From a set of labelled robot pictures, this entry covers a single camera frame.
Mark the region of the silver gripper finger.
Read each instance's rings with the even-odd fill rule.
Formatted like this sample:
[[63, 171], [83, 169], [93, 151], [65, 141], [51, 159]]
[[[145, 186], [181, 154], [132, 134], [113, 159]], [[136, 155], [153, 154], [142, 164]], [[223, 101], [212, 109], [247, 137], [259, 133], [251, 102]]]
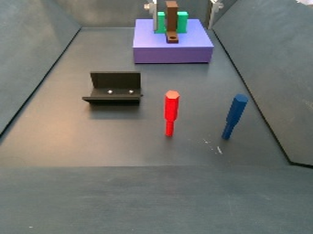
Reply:
[[209, 3], [211, 7], [209, 7], [208, 28], [212, 28], [215, 24], [216, 14], [224, 9], [224, 3], [223, 0], [209, 0]]
[[150, 12], [153, 17], [153, 30], [158, 30], [158, 0], [148, 0], [145, 9]]

